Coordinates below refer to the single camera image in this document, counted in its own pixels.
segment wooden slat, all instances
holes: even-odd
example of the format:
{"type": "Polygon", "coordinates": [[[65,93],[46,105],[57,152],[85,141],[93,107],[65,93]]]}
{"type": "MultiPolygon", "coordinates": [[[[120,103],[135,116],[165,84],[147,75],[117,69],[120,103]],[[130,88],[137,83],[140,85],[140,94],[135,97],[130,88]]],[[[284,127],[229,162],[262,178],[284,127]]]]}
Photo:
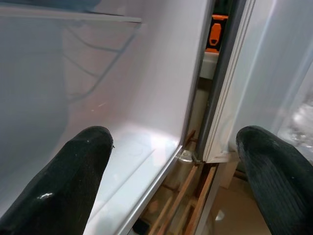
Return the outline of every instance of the wooden slat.
{"type": "Polygon", "coordinates": [[[183,214],[182,214],[182,216],[181,216],[181,218],[179,220],[179,223],[178,223],[178,225],[177,225],[177,227],[175,229],[174,235],[179,235],[180,234],[180,232],[181,232],[181,230],[182,230],[182,228],[184,226],[184,223],[186,222],[187,215],[188,215],[191,207],[194,206],[194,204],[196,204],[194,202],[194,199],[190,199],[188,205],[186,206],[186,208],[185,208],[185,210],[184,210],[184,212],[183,212],[183,214]]]}
{"type": "Polygon", "coordinates": [[[192,179],[194,178],[195,176],[195,173],[197,172],[197,169],[198,169],[198,166],[197,165],[194,165],[191,169],[191,171],[189,172],[189,175],[185,181],[185,183],[183,184],[181,190],[179,191],[178,193],[178,196],[177,198],[175,199],[171,209],[169,210],[167,216],[166,216],[166,219],[163,223],[163,225],[161,226],[160,230],[158,231],[157,235],[163,235],[166,233],[168,227],[170,226],[171,222],[172,222],[172,219],[178,209],[178,206],[182,200],[182,198],[184,197],[192,179]]]}
{"type": "Polygon", "coordinates": [[[202,209],[203,209],[203,206],[205,203],[205,199],[209,193],[209,189],[210,189],[211,183],[213,181],[215,170],[216,170],[215,166],[210,169],[210,172],[206,178],[206,181],[204,183],[200,197],[199,197],[198,202],[196,204],[195,210],[194,210],[194,212],[191,216],[190,222],[187,226],[185,235],[193,235],[196,231],[196,228],[197,228],[197,225],[198,225],[198,222],[200,220],[201,213],[202,213],[202,209]]]}
{"type": "Polygon", "coordinates": [[[165,206],[163,207],[160,215],[157,217],[155,223],[153,224],[152,228],[149,231],[149,235],[153,235],[155,231],[157,230],[158,224],[160,223],[161,219],[164,217],[165,213],[167,212],[167,209],[170,207],[171,202],[173,200],[173,196],[171,196],[169,199],[167,199],[165,206]]]}

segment gray trim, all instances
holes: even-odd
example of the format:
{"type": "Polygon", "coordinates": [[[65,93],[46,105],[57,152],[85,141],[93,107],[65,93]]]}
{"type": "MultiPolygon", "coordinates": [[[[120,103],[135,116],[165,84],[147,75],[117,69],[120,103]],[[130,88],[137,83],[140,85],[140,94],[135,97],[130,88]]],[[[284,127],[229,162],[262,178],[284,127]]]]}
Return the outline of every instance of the gray trim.
{"type": "Polygon", "coordinates": [[[189,100],[188,100],[188,107],[185,115],[185,121],[184,121],[184,126],[182,130],[182,136],[180,139],[180,144],[183,145],[184,140],[186,136],[188,135],[188,127],[191,119],[191,114],[192,114],[192,107],[193,107],[193,102],[196,97],[196,90],[197,90],[197,85],[199,81],[199,76],[201,72],[201,67],[202,67],[202,61],[204,57],[204,52],[205,52],[205,47],[206,47],[206,41],[207,37],[209,35],[210,31],[210,25],[211,25],[211,19],[212,19],[212,14],[214,10],[214,5],[215,5],[215,0],[208,0],[209,3],[207,5],[206,9],[206,21],[202,26],[202,32],[201,32],[201,41],[200,41],[200,46],[198,48],[198,59],[196,61],[196,66],[194,69],[194,74],[193,74],[193,82],[190,88],[190,95],[189,95],[189,100]]]}
{"type": "Polygon", "coordinates": [[[209,136],[215,110],[220,98],[221,89],[224,83],[229,59],[232,54],[245,4],[246,0],[234,0],[230,9],[224,40],[222,42],[219,58],[213,76],[212,90],[207,101],[207,106],[204,112],[200,133],[198,136],[196,154],[199,160],[203,160],[205,144],[209,136]]]}

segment orange object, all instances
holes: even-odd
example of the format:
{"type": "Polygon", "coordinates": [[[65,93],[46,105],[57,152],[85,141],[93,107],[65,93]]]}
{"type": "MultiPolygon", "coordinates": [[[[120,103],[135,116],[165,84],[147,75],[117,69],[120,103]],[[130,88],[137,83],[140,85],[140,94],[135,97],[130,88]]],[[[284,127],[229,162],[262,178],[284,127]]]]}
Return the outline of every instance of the orange object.
{"type": "Polygon", "coordinates": [[[227,19],[228,16],[212,15],[211,29],[205,51],[219,53],[227,19]]]}
{"type": "Polygon", "coordinates": [[[222,27],[220,23],[214,23],[213,26],[211,27],[211,33],[209,38],[211,46],[216,46],[217,43],[219,42],[221,30],[222,27]]]}

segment refrigerator shelf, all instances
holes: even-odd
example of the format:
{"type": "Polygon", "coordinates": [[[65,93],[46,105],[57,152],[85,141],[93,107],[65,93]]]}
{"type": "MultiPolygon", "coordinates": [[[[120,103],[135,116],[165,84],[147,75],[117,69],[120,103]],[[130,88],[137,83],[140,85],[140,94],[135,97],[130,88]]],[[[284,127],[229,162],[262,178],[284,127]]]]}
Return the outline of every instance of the refrigerator shelf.
{"type": "Polygon", "coordinates": [[[99,13],[71,12],[35,6],[1,5],[0,16],[63,20],[118,21],[140,23],[141,18],[99,13]]]}

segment refrigerator door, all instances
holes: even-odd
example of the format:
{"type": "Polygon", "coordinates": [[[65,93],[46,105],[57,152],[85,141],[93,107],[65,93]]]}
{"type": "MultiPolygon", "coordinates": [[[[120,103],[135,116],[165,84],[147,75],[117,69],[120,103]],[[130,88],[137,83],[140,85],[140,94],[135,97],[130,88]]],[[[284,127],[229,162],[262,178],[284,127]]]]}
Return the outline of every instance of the refrigerator door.
{"type": "MultiPolygon", "coordinates": [[[[289,120],[308,99],[312,82],[312,11],[310,0],[247,1],[205,146],[207,162],[236,157],[236,134],[248,125],[288,141],[289,120]]],[[[303,144],[293,143],[313,159],[303,144]]]]}

